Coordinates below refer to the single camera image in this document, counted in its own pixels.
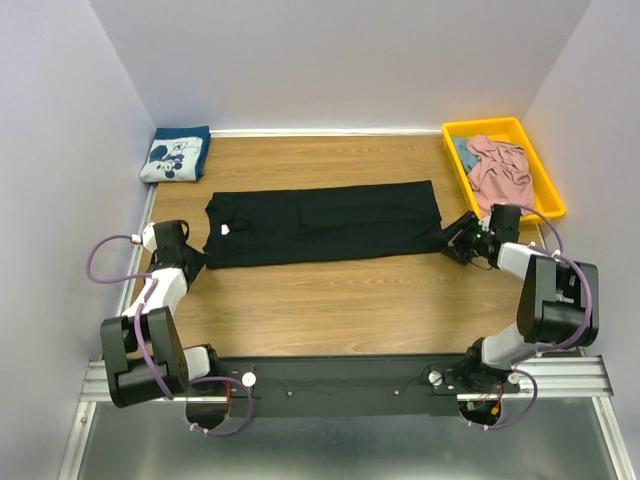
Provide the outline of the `black t-shirt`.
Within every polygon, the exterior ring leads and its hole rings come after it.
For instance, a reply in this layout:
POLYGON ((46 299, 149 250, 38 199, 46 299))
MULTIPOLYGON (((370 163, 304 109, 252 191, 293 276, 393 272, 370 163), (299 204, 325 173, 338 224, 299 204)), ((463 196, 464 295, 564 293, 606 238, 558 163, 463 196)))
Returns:
POLYGON ((436 253, 444 244, 429 180, 218 192, 206 213, 210 269, 436 253))

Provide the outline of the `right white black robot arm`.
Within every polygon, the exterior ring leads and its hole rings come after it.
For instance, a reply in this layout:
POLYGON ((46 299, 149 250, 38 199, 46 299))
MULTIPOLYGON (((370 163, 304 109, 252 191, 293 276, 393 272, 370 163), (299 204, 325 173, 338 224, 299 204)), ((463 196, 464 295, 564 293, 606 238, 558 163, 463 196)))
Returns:
POLYGON ((461 265, 484 258, 522 282, 515 321, 477 339, 450 366, 433 366, 438 394, 484 393, 503 384, 522 362, 549 351, 591 345, 599 329, 598 269, 519 241, 523 207, 495 204, 486 218, 468 211, 443 231, 442 253, 461 265))

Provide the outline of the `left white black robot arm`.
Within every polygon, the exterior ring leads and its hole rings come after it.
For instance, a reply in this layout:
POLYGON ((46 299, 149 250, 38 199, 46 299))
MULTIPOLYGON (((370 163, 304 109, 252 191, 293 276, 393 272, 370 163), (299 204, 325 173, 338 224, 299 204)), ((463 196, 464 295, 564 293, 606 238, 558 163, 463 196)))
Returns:
POLYGON ((209 344, 185 349, 173 315, 205 263, 188 244, 159 246, 140 279, 139 295, 121 315, 103 321, 100 340, 109 394, 124 408, 186 392, 214 393, 222 380, 217 353, 209 344))

